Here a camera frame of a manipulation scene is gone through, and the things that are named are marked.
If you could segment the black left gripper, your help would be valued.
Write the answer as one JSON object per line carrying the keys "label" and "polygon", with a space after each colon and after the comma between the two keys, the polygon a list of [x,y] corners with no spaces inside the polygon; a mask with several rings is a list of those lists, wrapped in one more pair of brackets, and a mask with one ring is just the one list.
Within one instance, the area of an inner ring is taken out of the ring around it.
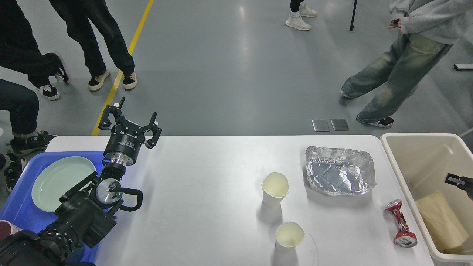
{"label": "black left gripper", "polygon": [[[129,166],[136,163],[142,144],[148,149],[152,149],[157,145],[162,129],[159,128],[156,120],[157,112],[154,112],[149,124],[139,127],[137,135],[129,134],[125,116],[121,111],[125,99],[125,97],[122,97],[119,103],[105,107],[99,119],[98,129],[111,132],[103,152],[105,159],[115,160]],[[152,136],[148,139],[145,137],[147,132],[152,132]]]}

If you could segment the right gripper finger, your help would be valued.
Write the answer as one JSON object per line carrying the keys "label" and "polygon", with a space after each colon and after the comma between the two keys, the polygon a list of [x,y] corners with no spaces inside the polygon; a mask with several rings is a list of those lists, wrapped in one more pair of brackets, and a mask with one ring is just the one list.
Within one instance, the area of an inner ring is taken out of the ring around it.
{"label": "right gripper finger", "polygon": [[473,190],[473,179],[465,176],[458,176],[452,173],[447,173],[445,183],[457,186],[466,192],[472,192]]}

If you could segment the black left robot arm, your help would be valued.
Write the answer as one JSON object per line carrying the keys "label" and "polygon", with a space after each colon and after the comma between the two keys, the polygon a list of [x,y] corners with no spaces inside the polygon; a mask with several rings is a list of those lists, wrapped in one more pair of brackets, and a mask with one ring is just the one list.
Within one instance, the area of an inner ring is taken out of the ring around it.
{"label": "black left robot arm", "polygon": [[143,202],[139,189],[122,187],[126,167],[133,165],[144,144],[152,149],[161,135],[153,113],[149,124],[140,126],[122,113],[125,97],[104,108],[98,128],[110,130],[103,152],[103,168],[77,182],[61,197],[57,219],[39,233],[21,230],[1,241],[2,266],[65,266],[79,244],[96,246],[116,225],[118,210],[133,212]]}

